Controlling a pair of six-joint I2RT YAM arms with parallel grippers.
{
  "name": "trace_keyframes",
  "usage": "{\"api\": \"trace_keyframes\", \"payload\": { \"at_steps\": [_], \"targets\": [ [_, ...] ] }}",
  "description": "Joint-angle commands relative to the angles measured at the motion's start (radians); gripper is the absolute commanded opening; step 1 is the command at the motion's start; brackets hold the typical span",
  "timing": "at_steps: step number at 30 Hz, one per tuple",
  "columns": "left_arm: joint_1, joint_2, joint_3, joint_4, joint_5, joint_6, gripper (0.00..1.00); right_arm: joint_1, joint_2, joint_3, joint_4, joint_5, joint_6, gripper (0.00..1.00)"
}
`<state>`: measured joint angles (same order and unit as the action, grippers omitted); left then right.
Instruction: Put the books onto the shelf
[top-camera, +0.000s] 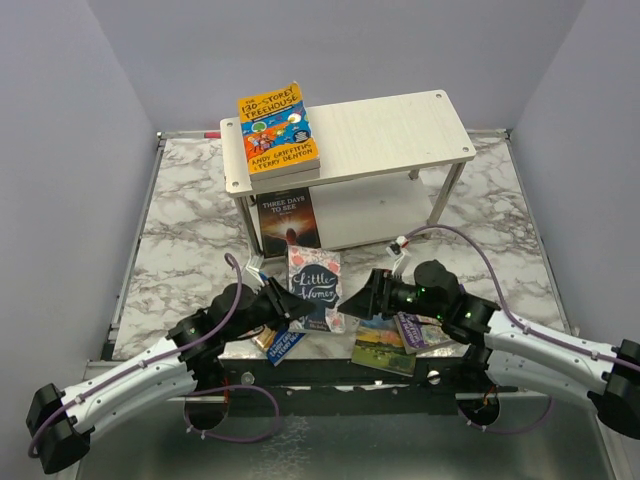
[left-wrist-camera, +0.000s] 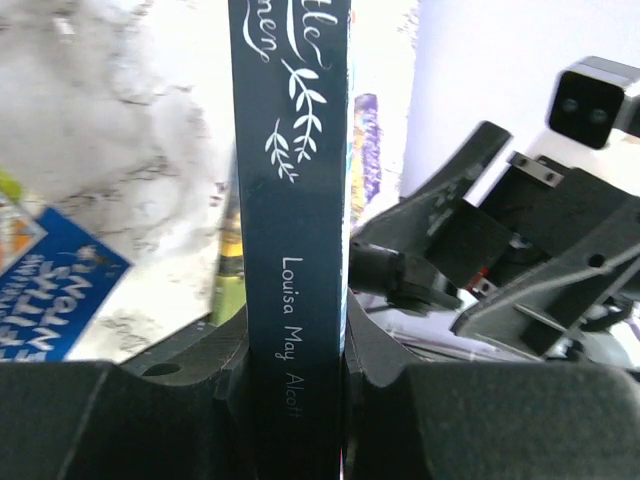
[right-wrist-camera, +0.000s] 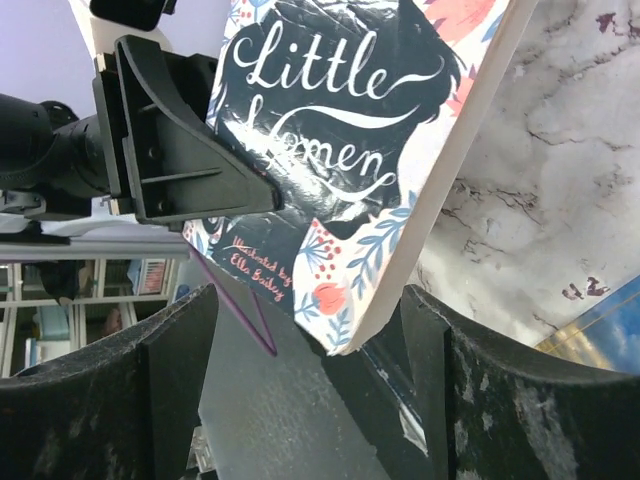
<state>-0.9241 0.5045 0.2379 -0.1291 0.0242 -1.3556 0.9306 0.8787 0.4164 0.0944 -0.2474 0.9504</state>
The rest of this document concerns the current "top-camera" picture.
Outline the purple 117-Storey Treehouse book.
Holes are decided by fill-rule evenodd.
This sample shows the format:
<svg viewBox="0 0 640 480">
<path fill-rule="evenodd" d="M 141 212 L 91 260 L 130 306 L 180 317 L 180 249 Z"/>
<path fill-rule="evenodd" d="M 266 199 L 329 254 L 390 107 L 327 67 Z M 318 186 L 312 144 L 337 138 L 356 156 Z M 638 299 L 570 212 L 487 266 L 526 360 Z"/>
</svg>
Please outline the purple 117-Storey Treehouse book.
<svg viewBox="0 0 640 480">
<path fill-rule="evenodd" d="M 319 169 L 310 169 L 306 171 L 300 171 L 295 173 L 288 173 L 286 175 L 275 176 L 272 178 L 252 180 L 251 188 L 255 193 L 264 193 L 269 191 L 275 191 L 278 188 L 289 188 L 292 185 L 304 182 L 307 180 L 315 180 L 320 177 Z"/>
</svg>

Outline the Little Women floral book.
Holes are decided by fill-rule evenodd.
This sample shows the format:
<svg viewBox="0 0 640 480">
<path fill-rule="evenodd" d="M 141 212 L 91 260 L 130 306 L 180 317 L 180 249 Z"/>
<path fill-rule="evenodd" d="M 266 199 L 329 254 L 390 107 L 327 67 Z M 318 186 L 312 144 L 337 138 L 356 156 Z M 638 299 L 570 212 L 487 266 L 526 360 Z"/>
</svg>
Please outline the Little Women floral book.
<svg viewBox="0 0 640 480">
<path fill-rule="evenodd" d="M 344 334 L 344 315 L 337 310 L 343 294 L 340 253 L 290 245 L 287 261 L 289 291 L 314 304 L 313 312 L 292 321 L 289 331 Z"/>
</svg>

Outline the yellow 130-Storey Treehouse book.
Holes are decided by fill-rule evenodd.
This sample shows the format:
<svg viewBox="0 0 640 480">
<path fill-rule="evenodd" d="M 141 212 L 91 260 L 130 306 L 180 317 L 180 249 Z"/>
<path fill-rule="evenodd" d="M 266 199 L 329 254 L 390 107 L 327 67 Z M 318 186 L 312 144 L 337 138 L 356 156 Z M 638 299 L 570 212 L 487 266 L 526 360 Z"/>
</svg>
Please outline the yellow 130-Storey Treehouse book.
<svg viewBox="0 0 640 480">
<path fill-rule="evenodd" d="M 298 83 L 237 101 L 249 178 L 266 181 L 320 168 Z"/>
</svg>

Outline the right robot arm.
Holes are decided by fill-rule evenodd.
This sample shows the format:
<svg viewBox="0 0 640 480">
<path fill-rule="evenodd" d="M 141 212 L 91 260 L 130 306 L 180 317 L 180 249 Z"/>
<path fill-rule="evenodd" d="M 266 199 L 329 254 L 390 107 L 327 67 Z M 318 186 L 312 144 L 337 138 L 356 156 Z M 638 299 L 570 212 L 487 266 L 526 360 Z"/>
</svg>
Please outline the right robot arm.
<svg viewBox="0 0 640 480">
<path fill-rule="evenodd" d="M 468 293 L 436 260 L 420 263 L 414 281 L 375 269 L 339 311 L 360 320 L 399 313 L 430 317 L 480 356 L 459 367 L 461 383 L 481 391 L 493 383 L 546 394 L 594 411 L 626 437 L 639 436 L 639 344 L 588 341 L 526 321 Z"/>
</svg>

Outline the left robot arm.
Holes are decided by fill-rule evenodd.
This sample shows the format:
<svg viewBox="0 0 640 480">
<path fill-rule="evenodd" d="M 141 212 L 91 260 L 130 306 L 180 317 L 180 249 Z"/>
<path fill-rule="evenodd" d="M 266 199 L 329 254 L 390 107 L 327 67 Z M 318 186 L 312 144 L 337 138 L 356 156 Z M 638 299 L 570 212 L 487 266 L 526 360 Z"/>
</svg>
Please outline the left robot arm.
<svg viewBox="0 0 640 480">
<path fill-rule="evenodd" d="M 227 286 L 209 307 L 180 320 L 136 357 L 76 385 L 39 388 L 26 416 L 29 456 L 47 475 L 70 467 L 99 434 L 141 409 L 221 387 L 224 375 L 216 363 L 227 343 L 262 326 L 286 327 L 313 309 L 311 301 L 274 278 L 258 290 L 242 283 Z"/>
</svg>

